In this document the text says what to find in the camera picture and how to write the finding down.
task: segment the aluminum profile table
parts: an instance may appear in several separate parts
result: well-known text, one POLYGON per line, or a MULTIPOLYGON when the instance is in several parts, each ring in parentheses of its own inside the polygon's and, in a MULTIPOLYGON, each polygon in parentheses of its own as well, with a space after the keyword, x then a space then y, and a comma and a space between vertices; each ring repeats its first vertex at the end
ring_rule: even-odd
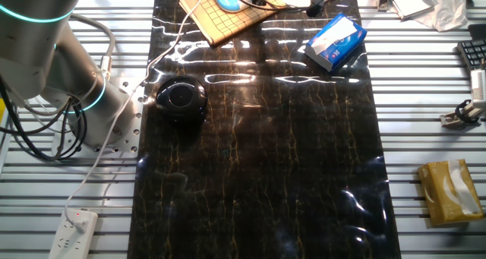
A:
MULTIPOLYGON (((402 257, 434 259, 486 257, 486 221, 462 228, 432 229, 416 169, 441 160, 465 158, 486 207, 486 126, 442 129, 439 115, 470 98, 470 83, 454 47, 471 39, 467 26, 438 33, 395 14, 377 12, 375 0, 358 0, 396 214, 402 257)), ((80 0, 76 13, 101 21, 118 44, 113 76, 144 76, 150 48, 153 0, 80 0)), ((486 23, 486 0, 468 10, 469 24, 486 23)), ((87 51, 99 61, 106 36, 70 22, 87 51)), ((38 124, 22 116, 26 128, 38 124)), ((50 150, 52 134, 35 137, 50 150)), ((0 258, 47 258, 65 200, 93 163, 42 164, 12 140, 0 175, 0 258)), ((99 214, 90 259, 126 258, 135 177, 134 158, 104 158, 95 175, 71 202, 99 214)))

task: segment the metal clamp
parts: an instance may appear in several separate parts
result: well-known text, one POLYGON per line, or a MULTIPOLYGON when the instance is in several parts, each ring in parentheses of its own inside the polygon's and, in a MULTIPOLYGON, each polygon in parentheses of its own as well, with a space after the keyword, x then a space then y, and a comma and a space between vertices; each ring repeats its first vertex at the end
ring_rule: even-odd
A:
POLYGON ((440 124, 444 128, 461 130, 466 126, 480 125, 479 118, 486 109, 474 108, 471 100, 465 100, 456 107, 454 112, 440 116, 440 124))

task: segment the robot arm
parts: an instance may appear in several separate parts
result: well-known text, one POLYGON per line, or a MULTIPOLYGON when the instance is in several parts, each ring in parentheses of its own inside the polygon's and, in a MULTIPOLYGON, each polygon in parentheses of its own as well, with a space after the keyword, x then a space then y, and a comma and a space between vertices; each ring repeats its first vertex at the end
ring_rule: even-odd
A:
MULTIPOLYGON (((113 86, 76 39, 68 19, 78 0, 0 0, 0 75, 17 106, 41 95, 60 107, 80 100, 89 127, 85 144, 100 146, 128 95, 113 86)), ((129 104, 109 143, 131 127, 129 104)), ((76 121, 70 112, 70 121, 76 121)))

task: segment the marble pattern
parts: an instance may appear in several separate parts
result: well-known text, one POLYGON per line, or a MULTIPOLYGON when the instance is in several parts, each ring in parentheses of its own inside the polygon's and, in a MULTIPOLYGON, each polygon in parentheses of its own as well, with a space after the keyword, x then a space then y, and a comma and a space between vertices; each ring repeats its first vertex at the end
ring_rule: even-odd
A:
MULTIPOLYGON (((279 13, 219 48, 196 25, 146 86, 129 258, 400 258, 364 46, 333 74, 304 45, 356 0, 279 13), (155 107, 177 75, 208 92, 202 125, 155 107)), ((156 0, 150 58, 184 11, 156 0)))

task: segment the electrical outlet socket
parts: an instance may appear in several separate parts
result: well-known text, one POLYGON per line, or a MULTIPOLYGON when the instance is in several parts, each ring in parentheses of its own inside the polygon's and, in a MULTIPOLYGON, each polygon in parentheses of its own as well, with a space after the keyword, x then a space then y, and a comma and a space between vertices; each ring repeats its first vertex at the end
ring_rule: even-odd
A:
POLYGON ((98 215, 86 210, 68 209, 68 212, 73 222, 86 222, 86 230, 84 233, 79 233, 68 222, 65 212, 62 212, 49 259, 86 259, 88 256, 98 215))

